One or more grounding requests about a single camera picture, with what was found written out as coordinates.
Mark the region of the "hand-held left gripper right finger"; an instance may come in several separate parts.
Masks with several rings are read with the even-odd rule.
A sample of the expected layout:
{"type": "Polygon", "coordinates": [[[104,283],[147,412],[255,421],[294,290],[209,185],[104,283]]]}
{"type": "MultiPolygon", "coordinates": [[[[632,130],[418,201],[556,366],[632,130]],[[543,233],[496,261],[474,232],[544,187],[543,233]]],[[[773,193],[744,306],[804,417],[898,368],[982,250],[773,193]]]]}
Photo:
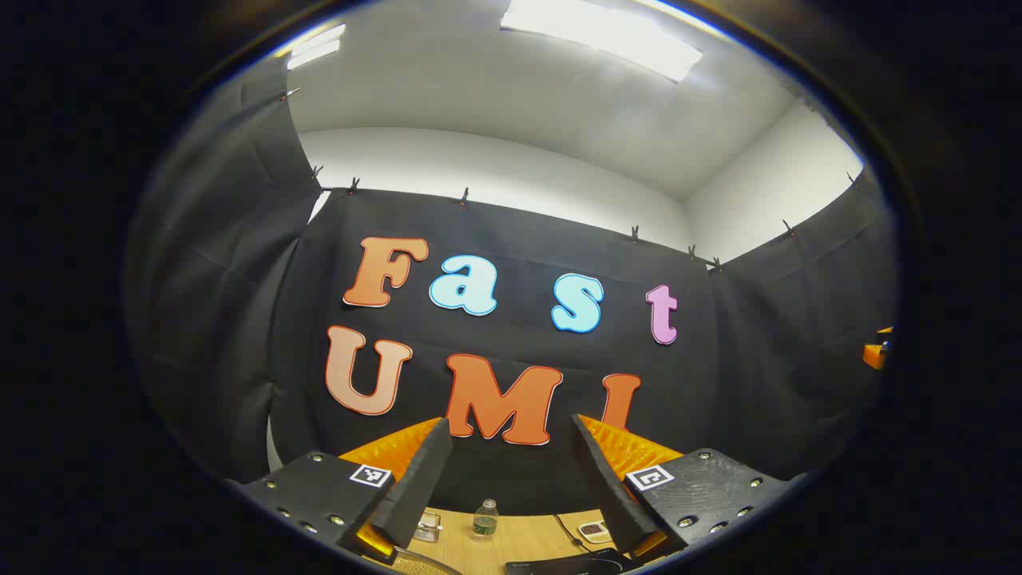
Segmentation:
{"type": "Polygon", "coordinates": [[[711,448],[680,454],[573,415],[574,454],[611,539],[634,560],[687,559],[751,530],[803,487],[711,448]]]}

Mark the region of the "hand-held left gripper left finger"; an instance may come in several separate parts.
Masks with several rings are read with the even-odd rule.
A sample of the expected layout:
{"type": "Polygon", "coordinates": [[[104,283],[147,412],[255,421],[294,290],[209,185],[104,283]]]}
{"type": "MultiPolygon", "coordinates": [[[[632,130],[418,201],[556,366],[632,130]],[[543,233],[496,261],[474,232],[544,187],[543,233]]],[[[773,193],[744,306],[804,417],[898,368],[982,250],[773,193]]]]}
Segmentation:
{"type": "Polygon", "coordinates": [[[321,549],[393,565],[408,547],[453,450],[438,416],[371,439],[288,447],[271,425],[281,465],[227,488],[263,517],[321,549]]]}

